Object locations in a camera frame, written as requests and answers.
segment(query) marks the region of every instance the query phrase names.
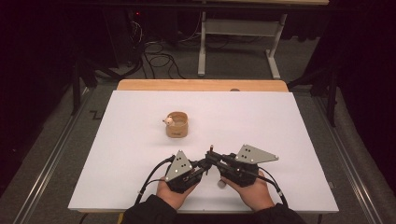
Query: wooden table edge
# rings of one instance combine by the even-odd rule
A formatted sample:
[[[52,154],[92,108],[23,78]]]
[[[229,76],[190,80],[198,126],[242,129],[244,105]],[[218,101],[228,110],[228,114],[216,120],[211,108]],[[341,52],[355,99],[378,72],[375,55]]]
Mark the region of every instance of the wooden table edge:
[[[124,79],[117,91],[283,91],[282,80],[244,79]]]

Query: gray carpet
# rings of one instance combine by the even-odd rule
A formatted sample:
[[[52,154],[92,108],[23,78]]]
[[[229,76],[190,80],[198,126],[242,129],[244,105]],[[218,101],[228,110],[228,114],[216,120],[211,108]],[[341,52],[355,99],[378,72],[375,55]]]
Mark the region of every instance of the gray carpet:
[[[271,79],[268,64],[262,52],[262,46],[268,45],[270,41],[266,38],[253,42],[251,40],[251,37],[236,38],[221,49],[219,46],[224,45],[224,42],[221,42],[223,40],[212,40],[209,43],[212,48],[207,50],[204,78]],[[276,53],[276,62],[282,79],[288,82],[303,73],[316,43],[317,41],[300,43],[295,39],[281,42]],[[194,45],[194,42],[189,42],[189,45],[192,46],[180,45],[178,49],[165,46],[163,52],[172,54],[183,77],[198,78],[196,76],[198,47]],[[148,51],[156,51],[151,48],[158,47],[152,46]],[[161,57],[151,62],[162,65],[166,64],[166,61],[166,58]],[[169,78],[169,74],[177,78],[175,66],[171,67],[168,74],[169,65],[170,63],[155,68],[156,78]],[[126,69],[115,70],[123,73]],[[147,62],[145,62],[145,71],[146,76],[152,78]],[[145,78],[145,74],[143,70],[139,70],[129,78]],[[86,104],[81,108],[73,130],[65,139],[62,155],[55,162],[56,166],[53,173],[50,173],[50,180],[42,195],[39,195],[41,197],[35,204],[35,209],[26,217],[26,223],[78,223],[81,219],[82,214],[68,210],[67,205],[100,125],[99,119],[92,119],[92,111],[97,111],[97,116],[100,117],[106,110],[111,92],[116,87],[117,82],[100,78],[98,87],[85,94]],[[333,139],[332,132],[334,131],[339,134],[350,153],[370,198],[378,208],[382,223],[396,223],[394,197],[391,196],[386,182],[357,135],[341,94],[338,94],[335,113],[337,127],[329,129],[323,118],[323,112],[318,106],[318,102],[324,99],[312,98],[306,89],[307,87],[299,87],[293,90],[294,95],[326,178],[334,185],[332,193],[340,208],[339,213],[324,215],[322,223],[373,223],[370,218],[367,218],[367,213],[361,207],[360,198],[357,197],[356,189],[351,185],[338,145]],[[12,223],[18,215],[35,180],[51,156],[52,150],[56,148],[57,141],[70,119],[71,111],[72,92],[70,90],[47,119],[43,132],[0,199],[0,223]],[[302,214],[302,217],[307,223],[318,222],[318,215]],[[117,223],[117,219],[118,214],[90,214],[84,223]]]

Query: hand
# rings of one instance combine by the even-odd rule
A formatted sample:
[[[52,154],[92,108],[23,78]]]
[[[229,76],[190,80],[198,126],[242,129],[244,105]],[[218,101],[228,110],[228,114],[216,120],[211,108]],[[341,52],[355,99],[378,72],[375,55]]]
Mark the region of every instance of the hand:
[[[259,171],[259,175],[264,176],[264,173]],[[267,182],[264,180],[256,178],[253,185],[244,188],[239,187],[224,176],[221,177],[221,180],[235,189],[245,205],[249,206],[254,212],[275,206],[268,191]]]
[[[180,194],[170,190],[165,181],[160,181],[158,182],[157,196],[177,210],[181,207],[181,205],[183,205],[184,200],[186,200],[187,196],[189,196],[189,194],[195,189],[197,185],[198,184],[195,184],[184,191],[184,193]]]

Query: metal rail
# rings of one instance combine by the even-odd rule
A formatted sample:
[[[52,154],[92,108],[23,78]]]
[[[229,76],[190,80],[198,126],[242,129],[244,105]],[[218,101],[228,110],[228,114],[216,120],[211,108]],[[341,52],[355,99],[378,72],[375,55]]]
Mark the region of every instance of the metal rail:
[[[347,152],[346,147],[344,146],[338,132],[334,129],[334,127],[330,124],[330,122],[327,120],[326,117],[326,105],[325,103],[320,99],[320,97],[314,97],[314,103],[317,106],[317,108],[320,110],[320,115],[322,116],[323,120],[325,121],[331,135],[334,143],[337,145],[337,153],[338,156],[341,159],[341,163],[343,165],[343,168],[346,172],[346,176],[349,179],[350,185],[352,186],[356,197],[361,204],[361,209],[364,212],[364,215],[366,215],[367,220],[371,224],[382,224],[382,219],[380,215],[378,214],[375,205],[373,204],[373,201],[370,197],[370,194],[365,187],[363,181],[361,180],[361,177],[358,173],[358,171],[355,168],[355,165],[353,164],[352,160],[349,157],[349,154]]]
[[[62,131],[61,136],[59,137],[54,149],[49,155],[46,164],[44,165],[40,175],[36,179],[35,184],[33,185],[29,195],[27,196],[25,202],[23,203],[23,206],[21,207],[20,212],[15,217],[13,222],[14,224],[28,223],[29,218],[35,211],[35,207],[40,201],[40,198],[46,186],[50,182],[50,178],[52,177],[52,174],[55,171],[56,166],[64,153],[64,144],[66,143],[70,133],[72,132],[73,127],[75,126],[78,117],[81,114],[82,109],[84,108],[84,105],[91,98],[92,91],[88,91],[88,89],[86,88],[83,92],[83,96],[84,97],[81,107],[79,108],[78,112],[74,116],[71,116],[69,121],[67,121],[67,124],[64,127],[64,130]]]

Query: white table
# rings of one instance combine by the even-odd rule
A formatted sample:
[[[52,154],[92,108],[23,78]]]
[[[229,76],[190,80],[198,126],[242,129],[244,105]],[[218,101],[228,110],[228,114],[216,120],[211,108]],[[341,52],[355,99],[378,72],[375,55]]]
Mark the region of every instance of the white table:
[[[162,122],[177,110],[189,115],[189,134],[181,139],[167,137]],[[210,145],[229,154],[243,144],[279,156],[261,167],[274,176],[291,209],[338,211],[292,93],[274,91],[114,91],[68,208],[123,212],[134,204],[154,166],[178,150],[198,161]],[[163,176],[165,169],[153,178]],[[179,212],[250,211],[233,189],[220,189],[218,181],[219,171],[212,167]],[[156,187],[148,186],[142,202]],[[270,193],[280,203],[274,188]]]

